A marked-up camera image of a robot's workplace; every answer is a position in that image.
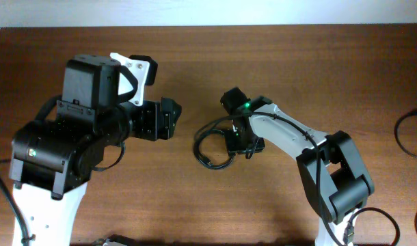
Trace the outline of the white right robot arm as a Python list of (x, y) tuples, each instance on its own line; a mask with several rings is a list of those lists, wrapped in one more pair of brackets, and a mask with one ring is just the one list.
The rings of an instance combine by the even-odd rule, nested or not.
[(352, 138), (343, 131), (316, 131), (286, 115), (264, 96), (248, 98), (239, 88), (220, 103), (232, 117), (228, 154), (251, 158), (270, 141), (296, 160), (306, 198), (319, 216), (315, 245), (352, 245), (354, 214), (375, 190)]

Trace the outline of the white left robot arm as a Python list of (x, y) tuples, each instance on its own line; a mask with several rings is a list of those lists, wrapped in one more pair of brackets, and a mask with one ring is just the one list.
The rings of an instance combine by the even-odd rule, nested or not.
[(144, 100), (157, 62), (149, 56), (80, 54), (64, 72), (63, 91), (48, 100), (12, 140), (9, 177), (14, 245), (69, 245), (75, 217), (105, 149), (128, 138), (173, 136), (181, 106)]

